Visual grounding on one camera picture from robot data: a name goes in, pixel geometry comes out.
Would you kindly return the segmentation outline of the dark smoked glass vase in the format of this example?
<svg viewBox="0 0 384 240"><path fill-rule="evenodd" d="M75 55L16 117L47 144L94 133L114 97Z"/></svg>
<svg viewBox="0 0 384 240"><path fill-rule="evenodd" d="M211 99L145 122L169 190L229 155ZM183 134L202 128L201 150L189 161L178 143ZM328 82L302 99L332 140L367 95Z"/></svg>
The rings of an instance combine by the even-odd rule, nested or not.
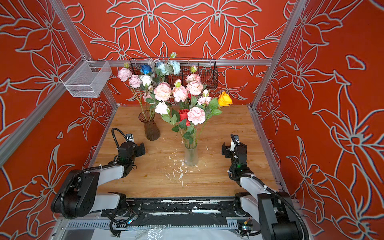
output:
<svg viewBox="0 0 384 240"><path fill-rule="evenodd" d="M151 116L149 111L140 113L138 118L144 124L145 135L149 141L156 141L160 138L161 132L156 125L155 117Z"/></svg>

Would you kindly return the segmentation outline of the clear glass vase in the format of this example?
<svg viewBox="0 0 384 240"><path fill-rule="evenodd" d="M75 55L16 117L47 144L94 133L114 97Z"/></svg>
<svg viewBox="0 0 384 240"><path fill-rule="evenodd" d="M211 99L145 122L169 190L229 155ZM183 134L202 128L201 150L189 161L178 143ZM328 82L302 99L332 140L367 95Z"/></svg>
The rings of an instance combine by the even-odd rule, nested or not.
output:
<svg viewBox="0 0 384 240"><path fill-rule="evenodd" d="M184 162L188 166L195 166L199 162L198 148L196 143L185 143L185 157Z"/></svg>

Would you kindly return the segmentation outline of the orange flower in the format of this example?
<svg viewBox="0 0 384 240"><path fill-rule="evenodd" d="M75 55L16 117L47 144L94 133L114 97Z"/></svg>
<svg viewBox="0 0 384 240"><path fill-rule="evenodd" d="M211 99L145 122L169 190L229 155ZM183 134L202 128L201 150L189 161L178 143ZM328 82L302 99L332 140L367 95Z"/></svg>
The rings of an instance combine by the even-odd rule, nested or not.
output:
<svg viewBox="0 0 384 240"><path fill-rule="evenodd" d="M203 90L202 95L197 99L197 104L191 108L191 112L194 113L194 120L190 119L190 122L196 127L202 125L195 137L196 144L198 144L207 121L214 116L221 115L223 112L222 108L229 107L232 104L232 98L225 91L221 92L218 97L212 97L209 90Z"/></svg>

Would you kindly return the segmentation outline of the pink rose stem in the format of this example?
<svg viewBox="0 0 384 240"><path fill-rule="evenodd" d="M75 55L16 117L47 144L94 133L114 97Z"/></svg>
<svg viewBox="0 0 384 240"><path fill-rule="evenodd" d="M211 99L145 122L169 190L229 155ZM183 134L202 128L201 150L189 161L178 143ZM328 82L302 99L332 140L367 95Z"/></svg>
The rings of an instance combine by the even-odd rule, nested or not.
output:
<svg viewBox="0 0 384 240"><path fill-rule="evenodd" d="M148 118L151 119L155 114L155 99L152 92L145 92L143 95L143 100L145 102L145 111L148 112Z"/></svg>

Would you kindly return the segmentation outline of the pink rose bunch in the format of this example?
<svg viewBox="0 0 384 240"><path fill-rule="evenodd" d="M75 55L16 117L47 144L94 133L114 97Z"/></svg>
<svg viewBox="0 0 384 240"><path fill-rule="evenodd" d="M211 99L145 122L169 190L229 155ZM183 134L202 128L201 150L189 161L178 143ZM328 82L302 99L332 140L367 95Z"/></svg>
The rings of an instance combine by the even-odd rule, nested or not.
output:
<svg viewBox="0 0 384 240"><path fill-rule="evenodd" d="M174 99L176 103L185 102L187 100L187 90L182 85L182 80L176 80L171 88L170 84L160 83L152 92L155 96L155 113L166 115L170 113L167 101Z"/></svg>

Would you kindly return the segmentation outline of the blue rose stem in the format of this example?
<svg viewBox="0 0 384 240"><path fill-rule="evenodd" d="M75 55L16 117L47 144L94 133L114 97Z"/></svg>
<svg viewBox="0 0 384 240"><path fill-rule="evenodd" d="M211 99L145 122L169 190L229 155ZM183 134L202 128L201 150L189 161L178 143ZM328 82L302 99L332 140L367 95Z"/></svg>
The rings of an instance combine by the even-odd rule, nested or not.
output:
<svg viewBox="0 0 384 240"><path fill-rule="evenodd" d="M140 70L143 75L151 75L153 73L152 67L150 65L141 65Z"/></svg>

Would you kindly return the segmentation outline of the white green flower stem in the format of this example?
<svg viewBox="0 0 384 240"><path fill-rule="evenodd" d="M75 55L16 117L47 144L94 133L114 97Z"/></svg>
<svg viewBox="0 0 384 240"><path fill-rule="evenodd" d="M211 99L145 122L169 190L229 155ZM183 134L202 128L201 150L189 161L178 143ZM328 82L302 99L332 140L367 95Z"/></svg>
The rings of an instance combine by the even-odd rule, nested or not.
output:
<svg viewBox="0 0 384 240"><path fill-rule="evenodd" d="M168 83L169 75L179 75L181 72L181 65L175 60L177 57L176 52L172 52L165 60L155 60L155 74L157 75L157 83Z"/></svg>

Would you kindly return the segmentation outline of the white rose stem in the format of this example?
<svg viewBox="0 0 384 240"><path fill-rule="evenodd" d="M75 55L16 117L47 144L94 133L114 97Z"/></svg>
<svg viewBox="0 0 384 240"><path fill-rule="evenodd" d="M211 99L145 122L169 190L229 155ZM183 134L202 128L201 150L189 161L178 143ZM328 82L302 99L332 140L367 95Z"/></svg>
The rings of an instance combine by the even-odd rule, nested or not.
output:
<svg viewBox="0 0 384 240"><path fill-rule="evenodd" d="M161 115L161 118L172 125L172 131L179 133L188 149L196 147L195 130L188 120L188 109L171 110L165 102L159 102L156 105L155 112Z"/></svg>

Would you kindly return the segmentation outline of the small pink flower bunch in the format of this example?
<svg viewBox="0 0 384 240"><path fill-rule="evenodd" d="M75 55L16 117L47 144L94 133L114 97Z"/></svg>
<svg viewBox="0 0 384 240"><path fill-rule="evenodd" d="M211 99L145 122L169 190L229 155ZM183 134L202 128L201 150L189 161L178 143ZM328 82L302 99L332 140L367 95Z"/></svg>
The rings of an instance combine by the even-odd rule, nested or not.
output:
<svg viewBox="0 0 384 240"><path fill-rule="evenodd" d="M199 96L187 94L187 100L182 103L179 110L179 132L187 149L193 149L197 146L198 125L204 124L207 120L208 105L212 98L209 90L205 89Z"/></svg>

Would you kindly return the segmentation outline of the pink peony spray stem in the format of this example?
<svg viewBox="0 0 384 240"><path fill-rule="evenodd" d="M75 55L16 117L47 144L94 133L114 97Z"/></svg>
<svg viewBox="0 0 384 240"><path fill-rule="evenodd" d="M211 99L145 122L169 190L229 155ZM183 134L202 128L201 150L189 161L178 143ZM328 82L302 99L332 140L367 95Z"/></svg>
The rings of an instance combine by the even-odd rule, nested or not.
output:
<svg viewBox="0 0 384 240"><path fill-rule="evenodd" d="M200 95L204 88L196 65L191 66L191 74L186 77L186 82L187 97L191 101L192 96Z"/></svg>

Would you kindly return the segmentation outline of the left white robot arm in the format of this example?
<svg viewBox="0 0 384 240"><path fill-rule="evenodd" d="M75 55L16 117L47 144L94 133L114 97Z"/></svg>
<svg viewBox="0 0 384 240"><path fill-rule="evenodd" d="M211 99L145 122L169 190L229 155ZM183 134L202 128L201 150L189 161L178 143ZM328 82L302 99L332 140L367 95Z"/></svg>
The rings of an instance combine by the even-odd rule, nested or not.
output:
<svg viewBox="0 0 384 240"><path fill-rule="evenodd" d="M146 147L135 143L132 134L125 135L120 129L112 128L111 133L118 154L107 165L70 171L52 200L53 213L75 219L94 212L105 212L108 217L119 210L128 212L125 194L98 194L98 187L127 177L137 168L136 158L146 154Z"/></svg>

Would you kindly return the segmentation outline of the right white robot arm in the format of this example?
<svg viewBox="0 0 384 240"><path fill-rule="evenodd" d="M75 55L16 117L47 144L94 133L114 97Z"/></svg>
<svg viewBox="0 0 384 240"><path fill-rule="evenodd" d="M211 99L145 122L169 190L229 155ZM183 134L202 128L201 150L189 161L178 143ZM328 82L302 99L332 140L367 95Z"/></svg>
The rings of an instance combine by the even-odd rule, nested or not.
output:
<svg viewBox="0 0 384 240"><path fill-rule="evenodd" d="M308 240L308 227L290 195L271 189L256 177L248 167L247 149L234 134L229 146L222 145L222 155L231 161L229 178L245 190L235 197L235 211L250 215L259 224L258 230L248 230L243 225L238 234L247 238L260 236L263 240Z"/></svg>

